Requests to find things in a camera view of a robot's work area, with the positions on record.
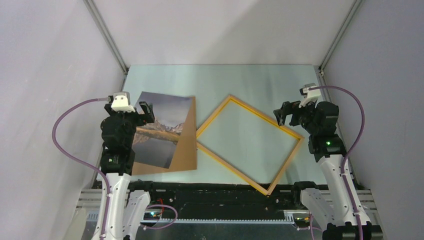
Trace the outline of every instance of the picture frame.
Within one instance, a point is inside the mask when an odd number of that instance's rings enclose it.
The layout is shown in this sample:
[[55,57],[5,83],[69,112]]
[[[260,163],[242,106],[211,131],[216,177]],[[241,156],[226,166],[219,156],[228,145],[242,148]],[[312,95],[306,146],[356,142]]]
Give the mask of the picture frame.
[[218,156],[216,153],[214,153],[212,150],[208,149],[206,146],[201,144],[199,141],[197,141],[196,145],[197,148],[205,152],[207,155],[209,155],[211,158],[215,159],[218,163],[222,164],[224,167],[232,171],[234,174],[242,178],[244,181],[246,181],[248,184],[250,184],[252,187],[254,187],[256,190],[261,192],[264,195],[270,195],[274,188],[277,186],[279,180],[283,176],[284,172],[286,171],[287,167],[290,165],[291,161],[293,160],[296,153],[299,151],[299,148],[301,147],[304,137],[297,133],[296,131],[286,127],[286,126],[278,126],[277,121],[270,116],[264,114],[263,112],[259,111],[258,109],[254,108],[253,106],[247,104],[246,102],[240,100],[239,98],[228,95],[221,103],[220,105],[212,112],[212,114],[206,119],[206,121],[197,129],[196,131],[196,138],[198,139],[202,133],[208,128],[208,126],[214,121],[214,119],[222,112],[222,110],[229,104],[229,103],[235,103],[236,105],[244,108],[245,110],[249,111],[250,113],[256,115],[257,117],[261,118],[262,120],[266,121],[267,123],[271,124],[272,126],[278,128],[279,130],[285,132],[286,134],[292,136],[297,140],[296,144],[294,145],[293,149],[291,150],[290,154],[287,156],[285,161],[282,163],[282,166],[278,170],[276,176],[274,177],[273,181],[269,185],[268,189],[265,189],[261,185],[259,185],[257,182],[255,182],[253,179],[248,177],[246,174],[242,173],[240,170],[232,166],[230,163],[228,163],[226,160]]

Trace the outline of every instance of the light blue tabletop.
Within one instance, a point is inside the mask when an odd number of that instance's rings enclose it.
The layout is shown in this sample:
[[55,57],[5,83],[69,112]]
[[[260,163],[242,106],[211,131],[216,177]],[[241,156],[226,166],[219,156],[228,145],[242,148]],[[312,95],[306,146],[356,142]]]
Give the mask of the light blue tabletop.
[[[299,89],[310,83],[318,85],[311,65],[132,65],[123,90],[130,93],[133,105],[142,91],[195,96],[199,127],[229,94],[274,118],[273,110],[285,101],[301,100]],[[290,128],[305,140],[279,183],[326,184],[314,156],[309,153],[308,133],[300,126]],[[229,104],[198,140],[258,183],[272,181],[294,144],[294,138],[235,104]],[[138,179],[247,184],[201,150],[197,151],[197,170],[131,178]]]

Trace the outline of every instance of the white wall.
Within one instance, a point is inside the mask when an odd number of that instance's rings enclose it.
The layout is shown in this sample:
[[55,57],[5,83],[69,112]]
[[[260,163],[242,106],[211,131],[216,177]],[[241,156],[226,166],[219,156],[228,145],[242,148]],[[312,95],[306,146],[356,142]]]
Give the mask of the white wall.
[[[123,74],[83,1],[2,1],[0,5],[0,233],[2,239],[62,239],[92,171],[53,145],[64,111],[119,90]],[[69,115],[58,141],[98,159],[103,104]]]
[[129,65],[319,65],[354,0],[96,0]]
[[[352,154],[371,188],[388,240],[424,239],[424,1],[365,1],[324,70],[326,83],[351,90],[365,109]],[[340,125],[349,147],[360,113],[343,93]]]

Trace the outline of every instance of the photograph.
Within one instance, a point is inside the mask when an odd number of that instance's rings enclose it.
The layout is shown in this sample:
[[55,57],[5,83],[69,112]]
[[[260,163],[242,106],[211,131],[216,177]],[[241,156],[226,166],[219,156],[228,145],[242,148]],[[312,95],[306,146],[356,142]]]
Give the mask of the photograph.
[[153,106],[154,123],[138,126],[132,143],[134,162],[168,169],[193,103],[191,97],[142,92],[137,100]]

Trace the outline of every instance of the gray wall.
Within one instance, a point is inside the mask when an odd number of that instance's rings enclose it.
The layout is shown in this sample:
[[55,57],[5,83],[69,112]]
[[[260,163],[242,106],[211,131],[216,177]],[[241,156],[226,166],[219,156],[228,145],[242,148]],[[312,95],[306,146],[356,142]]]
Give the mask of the gray wall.
[[[365,1],[324,73],[364,105],[365,131],[351,159],[387,239],[424,239],[424,1]],[[349,96],[331,97],[349,147],[360,112]]]
[[[1,239],[59,240],[93,171],[53,145],[56,119],[83,100],[119,90],[123,74],[82,0],[0,4]],[[101,103],[70,114],[58,141],[98,159]]]

